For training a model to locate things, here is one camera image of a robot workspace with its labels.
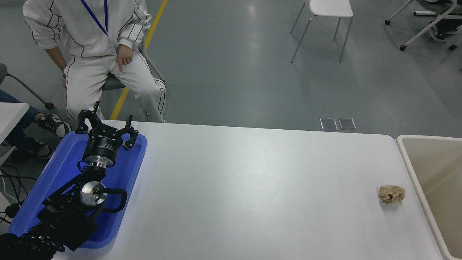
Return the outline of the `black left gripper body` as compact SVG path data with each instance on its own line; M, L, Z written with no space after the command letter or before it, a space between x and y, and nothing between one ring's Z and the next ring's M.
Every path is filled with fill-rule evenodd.
M111 126L93 128L88 133L88 143L83 153L84 162L93 162L98 156L109 162L116 162L119 148L123 143L125 130L117 130Z

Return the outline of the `person's left hand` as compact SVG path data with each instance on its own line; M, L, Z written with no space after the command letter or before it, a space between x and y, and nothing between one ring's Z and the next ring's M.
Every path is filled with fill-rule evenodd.
M119 71L123 72L124 66L130 64L132 60L133 60L132 48L124 44L119 44L119 46L117 47L117 56L115 60L119 68Z

